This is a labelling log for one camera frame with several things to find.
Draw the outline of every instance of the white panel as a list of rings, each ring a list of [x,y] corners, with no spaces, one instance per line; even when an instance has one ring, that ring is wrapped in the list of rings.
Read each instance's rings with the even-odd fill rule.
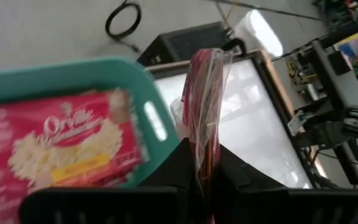
[[[156,81],[167,105],[178,98],[185,75]],[[310,182],[252,62],[231,66],[224,92],[219,139],[235,155],[288,187]]]

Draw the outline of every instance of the yellow label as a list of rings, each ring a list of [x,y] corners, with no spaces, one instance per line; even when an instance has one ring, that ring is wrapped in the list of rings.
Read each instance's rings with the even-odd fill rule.
[[[89,170],[93,170],[109,163],[110,158],[107,154],[101,154],[91,159],[85,159],[75,164],[55,169],[50,174],[54,182],[75,177]]]
[[[348,43],[348,42],[350,42],[352,40],[357,40],[357,39],[358,39],[358,33],[356,33],[356,34],[354,34],[354,35],[352,35],[350,37],[346,37],[346,39],[343,39],[343,40],[339,41],[337,44],[342,45],[342,44],[346,44],[346,43]]]

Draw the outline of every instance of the gray floor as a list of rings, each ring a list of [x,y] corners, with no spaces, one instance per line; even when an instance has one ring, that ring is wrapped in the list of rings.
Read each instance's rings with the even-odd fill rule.
[[[104,33],[109,13],[123,0],[0,0],[0,69],[50,64],[106,55],[138,55],[112,42]],[[143,20],[128,42],[145,49],[162,32],[221,20],[215,3],[207,0],[134,0],[141,3]],[[311,0],[241,0],[318,17]],[[230,6],[221,4],[224,13]],[[249,9],[237,7],[229,18],[235,25]],[[281,40],[285,52],[326,33],[319,21],[262,12]],[[127,29],[135,13],[128,10],[114,20],[116,31]],[[293,91],[284,60],[275,62],[296,108],[303,102]]]

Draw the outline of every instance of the orville redenbacher popcorn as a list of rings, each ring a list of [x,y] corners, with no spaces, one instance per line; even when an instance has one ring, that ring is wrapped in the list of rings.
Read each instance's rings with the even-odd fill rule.
[[[0,221],[34,190],[123,180],[142,162],[129,108],[122,90],[0,105]]]

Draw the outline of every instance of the black cable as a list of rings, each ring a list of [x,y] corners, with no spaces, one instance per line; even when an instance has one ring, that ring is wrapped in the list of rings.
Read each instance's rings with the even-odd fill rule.
[[[310,158],[310,155],[312,153],[312,149],[310,147],[307,147],[308,148],[308,151],[306,152],[307,153],[307,156],[308,158]],[[316,151],[316,154],[314,155],[312,161],[313,161],[313,165],[314,165],[314,162],[316,161],[316,156],[317,154],[319,153],[319,149]],[[320,187],[322,188],[328,188],[328,189],[340,189],[340,187],[334,183],[332,183],[329,179],[323,177],[320,173],[312,173],[311,175],[311,178],[313,179],[313,182],[314,183],[317,183],[320,185]]]
[[[338,159],[336,156],[331,156],[331,155],[328,155],[328,154],[325,154],[325,153],[322,153],[322,152],[317,152],[318,154],[320,155],[323,155],[323,156],[326,156],[326,157],[329,157],[329,158],[333,158],[333,159]],[[351,164],[355,164],[355,165],[358,165],[358,162],[352,162],[352,161],[349,161]]]
[[[218,12],[219,12],[219,15],[222,17],[222,22],[223,22],[223,24],[226,26],[225,28],[230,28],[230,25],[229,25],[229,23],[228,23],[228,21],[227,21],[227,18],[226,18],[226,16],[224,15],[224,13],[223,13],[223,10],[222,10],[222,7],[221,7],[221,5],[219,5],[219,3],[217,2],[217,1],[215,1],[215,5],[216,5],[216,9],[218,10]]]
[[[121,32],[119,34],[113,34],[110,31],[110,25],[112,20],[124,9],[129,8],[129,7],[133,7],[136,10],[136,20],[134,22],[134,24],[128,29],[125,30],[124,32]],[[104,26],[106,33],[109,37],[111,37],[113,40],[115,40],[116,42],[119,42],[120,44],[123,44],[125,46],[128,46],[129,48],[131,48],[134,52],[136,53],[140,53],[140,49],[134,45],[134,44],[128,44],[127,42],[123,41],[122,39],[131,35],[133,32],[135,32],[135,30],[137,29],[137,27],[140,24],[140,20],[142,19],[142,10],[140,8],[140,5],[135,3],[135,2],[128,2],[128,0],[125,0],[120,6],[118,6],[117,9],[115,9],[110,16],[107,18],[106,20],[106,25]]]
[[[313,159],[311,160],[311,163],[314,164],[316,162],[317,159],[317,155],[320,153],[322,149],[317,149],[316,153],[313,156]]]

